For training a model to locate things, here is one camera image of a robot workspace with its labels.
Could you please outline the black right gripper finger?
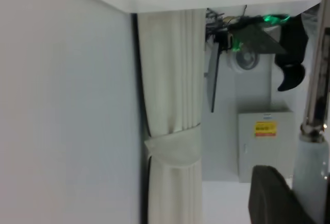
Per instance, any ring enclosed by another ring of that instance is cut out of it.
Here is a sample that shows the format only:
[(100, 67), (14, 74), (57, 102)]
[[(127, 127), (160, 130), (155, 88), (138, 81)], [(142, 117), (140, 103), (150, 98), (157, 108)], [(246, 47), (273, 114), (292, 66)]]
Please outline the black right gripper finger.
[(252, 170), (249, 214), (253, 224), (314, 223), (285, 178), (271, 166), (257, 165)]

